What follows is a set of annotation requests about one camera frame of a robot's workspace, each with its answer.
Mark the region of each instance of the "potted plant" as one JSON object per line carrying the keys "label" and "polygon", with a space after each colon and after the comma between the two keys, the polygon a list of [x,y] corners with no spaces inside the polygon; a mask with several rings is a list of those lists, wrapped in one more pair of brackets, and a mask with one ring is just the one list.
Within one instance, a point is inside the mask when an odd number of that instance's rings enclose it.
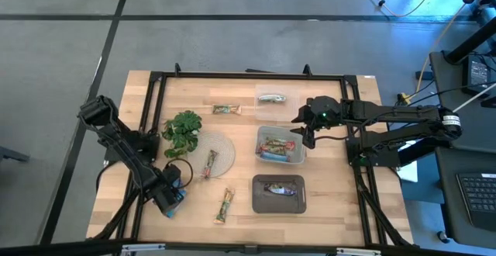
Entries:
{"label": "potted plant", "polygon": [[192,111],[179,112],[174,119],[165,123],[162,137],[170,141],[170,148],[164,153],[168,158],[176,158],[192,152],[198,146],[198,131],[202,128],[202,118]]}

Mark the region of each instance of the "wooden table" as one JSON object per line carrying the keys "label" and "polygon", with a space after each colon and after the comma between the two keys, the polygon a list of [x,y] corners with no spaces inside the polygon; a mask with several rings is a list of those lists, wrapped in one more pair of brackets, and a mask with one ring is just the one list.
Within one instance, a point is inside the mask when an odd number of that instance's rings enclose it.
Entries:
{"label": "wooden table", "polygon": [[[149,71],[130,71],[119,107],[119,118],[129,128],[137,130],[148,84]],[[362,100],[381,103],[374,76],[358,76]],[[188,194],[173,219],[164,217],[151,202],[143,207],[139,230],[140,240],[210,244],[286,244],[286,245],[349,245],[362,246],[357,190],[352,168],[346,159],[342,141],[320,140],[317,148],[307,149],[305,163],[284,166],[257,161],[255,137],[261,125],[293,127],[286,122],[259,121],[254,115],[255,85],[290,85],[301,93],[300,104],[307,97],[328,95],[340,99],[337,81],[274,81],[251,79],[168,78],[160,128],[178,112],[190,109],[202,117],[201,131],[219,131],[234,143],[236,161],[232,168],[219,178],[209,181],[195,178],[187,187]],[[212,115],[212,104],[240,104],[242,115]],[[150,106],[151,125],[155,105]],[[371,130],[385,131],[386,126],[376,124]],[[318,135],[343,137],[344,126],[318,132]],[[163,155],[167,142],[162,139],[155,165],[162,168],[167,161]],[[189,170],[180,162],[184,179]],[[375,168],[381,208],[399,230],[403,238],[412,241],[410,227],[401,195],[398,178],[388,168]],[[88,237],[100,232],[121,206],[128,170],[118,163],[103,174],[100,183]],[[303,214],[258,214],[252,210],[251,182],[254,175],[301,175],[305,179],[307,209]],[[221,206],[224,189],[236,189],[228,211],[226,224],[214,220]],[[377,242],[377,229],[369,209],[373,240]],[[132,217],[128,218],[125,236],[130,235]]]}

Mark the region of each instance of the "concrete floor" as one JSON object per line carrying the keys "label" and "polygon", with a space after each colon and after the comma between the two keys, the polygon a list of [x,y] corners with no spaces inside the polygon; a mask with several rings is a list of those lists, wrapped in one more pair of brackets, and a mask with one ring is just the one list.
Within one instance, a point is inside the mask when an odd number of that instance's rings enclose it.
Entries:
{"label": "concrete floor", "polygon": [[[387,0],[397,13],[420,0]],[[0,0],[0,14],[113,14],[118,0]],[[449,16],[461,0],[427,0],[415,16]],[[127,0],[126,15],[313,14],[377,15],[370,0]],[[305,21],[122,21],[99,94],[119,104],[127,71],[244,71],[255,68],[316,74],[373,74],[384,104],[413,92],[440,23]],[[109,21],[0,21],[0,145],[29,153],[27,164],[0,164],[0,246],[36,239],[69,141],[78,106],[94,76]],[[436,49],[457,46],[477,30],[456,22]],[[424,94],[435,91],[432,86]],[[95,177],[104,150],[86,135],[60,215],[55,242],[83,240],[95,199]],[[407,202],[415,243],[425,248],[494,254],[455,243],[441,244],[440,211]],[[171,252],[170,255],[207,255]]]}

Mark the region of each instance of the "gray tray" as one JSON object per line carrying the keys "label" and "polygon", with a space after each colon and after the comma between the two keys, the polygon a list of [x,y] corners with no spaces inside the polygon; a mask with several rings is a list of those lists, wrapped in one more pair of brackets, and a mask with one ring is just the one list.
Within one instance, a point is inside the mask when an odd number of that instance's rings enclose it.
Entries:
{"label": "gray tray", "polygon": [[[293,196],[264,190],[266,183],[276,182],[296,189]],[[255,175],[252,185],[252,207],[255,213],[304,213],[307,209],[305,180],[300,175]]]}

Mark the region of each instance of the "wrapped snack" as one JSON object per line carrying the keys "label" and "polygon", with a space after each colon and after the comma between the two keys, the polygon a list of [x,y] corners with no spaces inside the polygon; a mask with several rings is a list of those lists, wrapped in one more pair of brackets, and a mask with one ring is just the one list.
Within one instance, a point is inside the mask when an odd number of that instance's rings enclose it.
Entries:
{"label": "wrapped snack", "polygon": [[260,157],[263,159],[267,159],[267,160],[275,160],[275,161],[281,161],[281,162],[289,162],[289,160],[290,160],[289,156],[272,154],[272,153],[266,152],[266,151],[262,151],[260,153]]}
{"label": "wrapped snack", "polygon": [[286,101],[286,97],[279,94],[267,94],[258,97],[258,101],[261,102],[284,102]]}
{"label": "wrapped snack", "polygon": [[285,147],[287,150],[294,150],[295,142],[293,140],[284,140],[268,137],[266,145]]}
{"label": "wrapped snack", "polygon": [[266,144],[260,145],[260,152],[266,151],[272,154],[286,155],[286,147],[282,146],[270,146]]}
{"label": "wrapped snack", "polygon": [[235,114],[241,114],[241,106],[231,106],[231,105],[214,105],[212,109],[213,114],[220,114],[220,113],[235,113]]}
{"label": "wrapped snack", "polygon": [[224,224],[226,222],[227,209],[231,204],[231,201],[234,197],[234,189],[226,189],[224,194],[224,201],[222,202],[222,206],[220,207],[219,214],[214,220],[215,224]]}
{"label": "wrapped snack", "polygon": [[272,192],[274,194],[278,195],[294,195],[296,194],[296,190],[293,190],[289,187],[284,187],[282,185],[279,185],[277,183],[266,183],[263,186],[263,189],[268,192]]}
{"label": "wrapped snack", "polygon": [[212,171],[212,166],[214,165],[214,161],[217,155],[218,153],[213,150],[211,150],[208,154],[207,165],[205,166],[205,168],[203,169],[203,173],[201,174],[204,178],[210,178],[210,172]]}

